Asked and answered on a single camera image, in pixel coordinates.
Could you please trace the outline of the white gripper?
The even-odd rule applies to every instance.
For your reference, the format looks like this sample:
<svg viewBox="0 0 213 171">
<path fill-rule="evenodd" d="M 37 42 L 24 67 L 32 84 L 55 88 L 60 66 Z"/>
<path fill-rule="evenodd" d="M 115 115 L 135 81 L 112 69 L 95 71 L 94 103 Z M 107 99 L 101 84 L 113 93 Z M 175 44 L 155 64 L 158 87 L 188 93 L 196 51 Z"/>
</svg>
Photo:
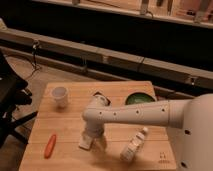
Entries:
<svg viewBox="0 0 213 171">
<path fill-rule="evenodd" d="M 107 140 L 103 135 L 104 133 L 104 125 L 103 124 L 95 124 L 92 122 L 87 122 L 84 129 L 85 133 L 82 133 L 83 142 L 89 142 L 90 137 L 96 138 L 95 145 L 100 150 L 105 150 L 107 148 Z"/>
</svg>

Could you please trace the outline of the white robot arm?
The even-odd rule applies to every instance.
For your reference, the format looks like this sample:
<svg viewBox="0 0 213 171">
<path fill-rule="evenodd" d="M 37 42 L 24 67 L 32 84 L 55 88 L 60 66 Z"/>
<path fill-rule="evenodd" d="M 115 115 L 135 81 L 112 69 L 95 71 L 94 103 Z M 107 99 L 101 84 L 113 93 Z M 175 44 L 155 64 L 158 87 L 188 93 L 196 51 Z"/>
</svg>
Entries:
<svg viewBox="0 0 213 171">
<path fill-rule="evenodd" d="M 213 171 L 213 94 L 118 107 L 107 102 L 102 95 L 95 95 L 85 108 L 82 118 L 89 136 L 101 136 L 105 123 L 180 128 L 183 145 L 179 171 Z"/>
</svg>

